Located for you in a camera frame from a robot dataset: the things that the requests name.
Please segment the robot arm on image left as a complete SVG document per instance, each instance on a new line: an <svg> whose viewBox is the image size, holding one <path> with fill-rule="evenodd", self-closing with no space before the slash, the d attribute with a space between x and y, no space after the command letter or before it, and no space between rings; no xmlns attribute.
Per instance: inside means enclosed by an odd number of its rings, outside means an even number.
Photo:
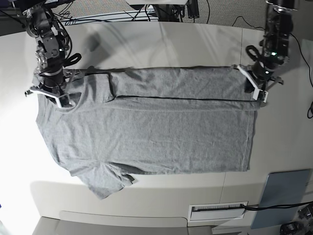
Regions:
<svg viewBox="0 0 313 235"><path fill-rule="evenodd" d="M37 42L35 80L25 96L41 94L59 108L74 107L75 103L66 89L75 72L64 71L64 68L78 63L81 54L71 54L73 43L70 35L43 0L20 0L18 3L26 16L26 32Z"/></svg>

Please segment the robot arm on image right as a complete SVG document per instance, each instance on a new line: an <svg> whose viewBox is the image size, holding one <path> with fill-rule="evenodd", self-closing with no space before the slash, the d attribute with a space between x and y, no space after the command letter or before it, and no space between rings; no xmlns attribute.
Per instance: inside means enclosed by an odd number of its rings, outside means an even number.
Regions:
<svg viewBox="0 0 313 235"><path fill-rule="evenodd" d="M266 102L268 90L275 84L284 84L275 71L289 60L289 38L293 31L292 13L297 10L295 0L268 0L264 35L259 42L261 50L253 45L246 47L246 53L253 65L237 65L246 77L245 92L251 93L257 101Z"/></svg>

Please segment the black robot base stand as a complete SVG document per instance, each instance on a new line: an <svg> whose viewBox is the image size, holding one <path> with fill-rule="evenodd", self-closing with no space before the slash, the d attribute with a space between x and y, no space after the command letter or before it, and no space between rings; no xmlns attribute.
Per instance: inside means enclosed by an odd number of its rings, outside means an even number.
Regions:
<svg viewBox="0 0 313 235"><path fill-rule="evenodd" d="M196 23L200 18L200 5L197 0L127 0L127 5L136 11L131 16L137 20L140 13L147 22Z"/></svg>

